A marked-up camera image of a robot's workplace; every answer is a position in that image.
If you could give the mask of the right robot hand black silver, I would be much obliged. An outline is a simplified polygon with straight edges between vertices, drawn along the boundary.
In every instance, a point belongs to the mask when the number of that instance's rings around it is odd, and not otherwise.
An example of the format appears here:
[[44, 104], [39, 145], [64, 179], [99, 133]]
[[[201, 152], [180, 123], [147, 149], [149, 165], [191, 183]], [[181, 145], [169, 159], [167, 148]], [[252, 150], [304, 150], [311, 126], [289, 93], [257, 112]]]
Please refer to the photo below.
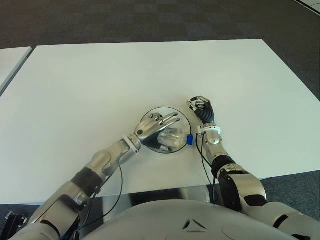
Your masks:
[[187, 106], [201, 120], [202, 124], [214, 124], [215, 114], [211, 102], [204, 96], [196, 96], [188, 100]]

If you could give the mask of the left robot hand black silver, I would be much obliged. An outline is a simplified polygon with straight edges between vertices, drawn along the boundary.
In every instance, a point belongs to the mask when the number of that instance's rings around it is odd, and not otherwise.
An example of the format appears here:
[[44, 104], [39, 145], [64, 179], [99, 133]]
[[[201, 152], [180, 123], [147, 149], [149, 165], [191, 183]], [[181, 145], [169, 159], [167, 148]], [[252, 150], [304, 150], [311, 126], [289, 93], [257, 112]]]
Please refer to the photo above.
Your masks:
[[169, 113], [162, 116], [160, 113], [151, 113], [146, 119], [142, 120], [135, 128], [134, 134], [138, 137], [142, 145], [160, 150], [163, 147], [158, 140], [159, 135], [168, 127], [179, 122], [178, 112]]

